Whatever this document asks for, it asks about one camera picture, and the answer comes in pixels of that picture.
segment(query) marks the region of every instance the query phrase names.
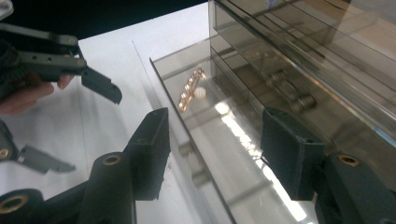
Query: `white table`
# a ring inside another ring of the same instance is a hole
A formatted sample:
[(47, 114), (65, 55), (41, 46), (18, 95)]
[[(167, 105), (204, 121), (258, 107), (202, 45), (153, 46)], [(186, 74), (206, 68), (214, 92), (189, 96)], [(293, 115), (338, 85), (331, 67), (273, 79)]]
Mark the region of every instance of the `white table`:
[[(0, 194), (39, 189), (45, 199), (89, 178), (94, 160), (122, 151), (143, 117), (153, 109), (149, 98), (165, 99), (150, 88), (155, 77), (149, 58), (157, 59), (209, 37), (207, 4), (187, 8), (79, 41), (88, 65), (112, 79), (123, 100), (114, 105), (75, 78), (18, 116), (2, 116), (18, 147), (40, 148), (77, 166), (72, 173), (41, 175), (12, 162), (0, 164)], [(199, 192), (182, 174), (172, 155), (160, 200), (138, 202), (140, 223), (211, 223)]]

